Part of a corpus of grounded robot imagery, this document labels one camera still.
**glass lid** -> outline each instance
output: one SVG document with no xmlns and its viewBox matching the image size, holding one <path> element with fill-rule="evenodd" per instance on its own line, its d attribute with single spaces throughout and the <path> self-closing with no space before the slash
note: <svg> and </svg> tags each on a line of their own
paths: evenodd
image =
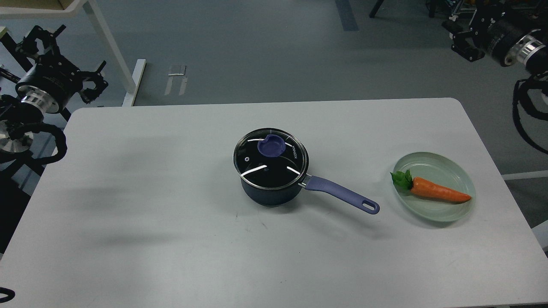
<svg viewBox="0 0 548 308">
<path fill-rule="evenodd" d="M 292 135 L 275 128 L 261 128 L 238 142 L 234 166 L 240 177 L 254 187 L 282 189 L 306 174 L 308 154 Z"/>
</svg>

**lid rim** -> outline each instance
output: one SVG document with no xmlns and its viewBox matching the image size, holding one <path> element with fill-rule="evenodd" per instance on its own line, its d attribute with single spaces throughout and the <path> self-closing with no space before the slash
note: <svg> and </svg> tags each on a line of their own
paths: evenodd
<svg viewBox="0 0 548 308">
<path fill-rule="evenodd" d="M 263 187 L 263 186 L 259 186 L 257 184 L 254 184 L 252 182 L 250 182 L 248 179 L 246 179 L 245 177 L 242 176 L 239 168 L 238 168 L 238 165 L 236 163 L 236 154 L 237 154 L 237 151 L 238 149 L 243 145 L 243 143 L 245 141 L 247 141 L 247 139 L 259 132 L 259 131 L 262 131 L 262 130 L 273 130 L 273 131 L 276 131 L 276 132 L 280 132 L 280 133 L 283 133 L 283 134 L 286 134 L 288 136 L 290 136 L 295 142 L 296 142 L 296 146 L 299 147 L 299 149 L 302 151 L 303 153 L 303 170 L 302 172 L 300 172 L 299 176 L 297 176 L 294 180 L 292 180 L 291 182 L 283 185 L 283 186 L 279 186 L 279 187 Z M 283 190 L 283 189 L 286 189 L 290 186 L 293 186 L 293 185 L 296 185 L 298 184 L 298 182 L 302 181 L 302 179 L 306 176 L 306 172 L 308 171 L 308 167 L 309 167 L 309 156 L 308 156 L 308 152 L 306 151 L 306 148 L 305 146 L 301 143 L 301 141 L 299 141 L 299 139 L 297 139 L 294 135 L 292 134 L 289 134 L 288 132 L 285 132 L 281 129 L 277 129 L 277 128 L 270 128 L 270 127 L 265 127 L 265 128 L 259 128 L 259 129 L 255 129 L 249 133 L 247 133 L 246 135 L 244 135 L 239 141 L 238 143 L 236 144 L 236 147 L 234 148 L 234 153 L 232 155 L 232 160 L 233 160 L 233 163 L 234 163 L 234 167 L 236 168 L 236 171 L 238 171 L 238 175 L 240 177 L 240 179 L 242 179 L 246 184 L 256 188 L 256 189 L 260 189 L 260 190 L 265 190 L 265 191 L 276 191 L 276 190 Z"/>
</svg>

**carrot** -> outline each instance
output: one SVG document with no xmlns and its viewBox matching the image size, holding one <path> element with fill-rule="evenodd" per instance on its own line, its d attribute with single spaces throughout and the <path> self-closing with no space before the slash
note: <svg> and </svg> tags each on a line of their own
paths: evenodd
<svg viewBox="0 0 548 308">
<path fill-rule="evenodd" d="M 418 176 L 413 178 L 411 177 L 409 169 L 405 173 L 397 171 L 396 173 L 391 172 L 390 174 L 392 175 L 394 185 L 408 189 L 417 196 L 459 203 L 466 202 L 472 198 L 465 193 L 432 183 Z"/>
</svg>

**pot handle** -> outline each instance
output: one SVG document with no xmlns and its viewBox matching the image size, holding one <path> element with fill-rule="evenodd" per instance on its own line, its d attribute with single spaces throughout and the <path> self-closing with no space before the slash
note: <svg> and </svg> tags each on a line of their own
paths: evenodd
<svg viewBox="0 0 548 308">
<path fill-rule="evenodd" d="M 326 192 L 366 213 L 374 215 L 379 212 L 379 205 L 375 201 L 365 198 L 364 196 L 342 187 L 335 182 L 331 182 L 330 180 L 326 180 L 318 176 L 311 176 L 308 181 L 303 184 L 306 190 Z M 372 209 L 364 206 L 364 204 L 371 206 Z"/>
</svg>

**gray floor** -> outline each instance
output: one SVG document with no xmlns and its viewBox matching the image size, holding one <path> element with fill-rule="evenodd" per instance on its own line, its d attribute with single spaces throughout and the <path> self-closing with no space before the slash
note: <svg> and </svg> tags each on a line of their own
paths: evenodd
<svg viewBox="0 0 548 308">
<path fill-rule="evenodd" d="M 128 65 L 147 59 L 136 105 L 453 97 L 502 174 L 548 170 L 548 156 L 522 141 L 512 124 L 513 84 L 527 77 L 524 68 L 502 68 L 487 58 L 471 64 L 453 53 L 440 26 L 444 15 L 428 18 L 424 0 L 386 0 L 375 19 L 367 17 L 373 0 L 350 0 L 359 31 L 343 31 L 334 0 L 98 3 Z M 71 19 L 0 24 L 16 41 L 33 25 L 66 24 L 58 43 L 67 58 L 83 70 L 109 61 L 84 12 Z M 0 59 L 20 74 L 3 49 Z M 187 65 L 183 95 L 177 79 L 171 93 L 164 93 L 173 65 Z M 84 106 L 75 97 L 69 109 L 120 106 L 125 91 L 112 66 L 105 74 L 110 86 L 100 99 Z M 0 86 L 3 93 L 13 87 L 4 80 Z M 47 121 L 64 125 L 57 115 Z M 548 147 L 548 123 L 527 116 L 523 122 Z M 52 147 L 45 139 L 38 143 L 46 152 Z M 26 177 L 18 174 L 19 180 Z M 37 180 L 31 176 L 25 190 L 32 193 Z M 531 227 L 548 220 L 546 183 L 507 183 Z"/>
</svg>

